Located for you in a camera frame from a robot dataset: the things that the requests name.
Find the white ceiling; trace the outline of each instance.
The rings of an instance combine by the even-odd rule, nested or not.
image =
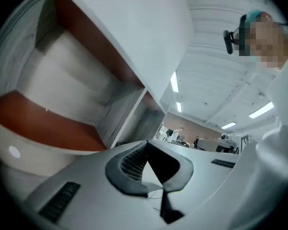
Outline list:
[[[187,2],[194,36],[177,68],[179,93],[173,92],[169,84],[162,101],[170,105],[172,113],[214,130],[222,132],[221,126],[236,122],[226,130],[228,133],[252,132],[260,137],[272,127],[276,112],[273,109],[256,119],[249,118],[249,114],[269,102],[265,93],[277,72],[229,55],[223,31],[234,31],[240,17],[253,9],[268,12],[278,22],[285,19],[271,0]],[[177,112],[176,102],[181,103],[182,113]]]

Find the ceiling light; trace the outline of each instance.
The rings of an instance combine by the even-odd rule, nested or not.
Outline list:
[[[267,105],[265,105],[264,107],[260,108],[258,111],[250,114],[250,118],[256,118],[264,113],[266,113],[267,111],[270,111],[273,108],[273,104],[272,102],[269,102]]]
[[[178,92],[178,84],[177,84],[177,76],[176,72],[173,73],[173,76],[171,77],[171,84],[174,92]]]
[[[179,112],[181,112],[181,104],[180,104],[179,102],[176,102],[176,104],[177,104],[177,110],[178,110]]]
[[[20,158],[20,152],[16,147],[9,146],[9,152],[13,157]]]
[[[233,126],[235,126],[235,125],[236,125],[236,123],[231,122],[230,124],[221,127],[221,129],[227,129],[227,128],[233,127]]]

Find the small round light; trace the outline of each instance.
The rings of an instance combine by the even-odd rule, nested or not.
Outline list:
[[[10,146],[9,147],[10,154],[15,158],[20,158],[20,152],[16,147]]]

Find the black vent grille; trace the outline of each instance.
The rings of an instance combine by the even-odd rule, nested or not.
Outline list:
[[[143,169],[147,163],[146,145],[122,159],[120,168],[129,178],[141,182]]]
[[[57,222],[79,188],[79,184],[67,182],[41,209],[39,214],[54,223]]]
[[[235,166],[235,163],[227,162],[227,161],[223,161],[223,160],[219,160],[219,159],[215,159],[211,163],[221,165],[224,167],[228,167],[228,168],[234,168],[234,166]]]

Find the fluorescent light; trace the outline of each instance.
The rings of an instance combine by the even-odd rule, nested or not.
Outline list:
[[[179,102],[176,102],[176,104],[177,104],[177,110],[178,110],[179,112],[181,112],[181,104],[180,104]]]
[[[273,108],[273,104],[272,102],[269,102],[267,105],[265,105],[264,107],[260,108],[258,111],[250,114],[250,118],[256,118],[264,113],[266,113],[267,111],[270,111]]]
[[[178,84],[177,84],[177,76],[176,72],[173,73],[173,76],[171,77],[171,84],[174,92],[178,92]]]
[[[235,125],[236,125],[236,123],[231,122],[230,124],[221,127],[221,129],[227,129],[227,128],[233,127],[233,126],[235,126]]]

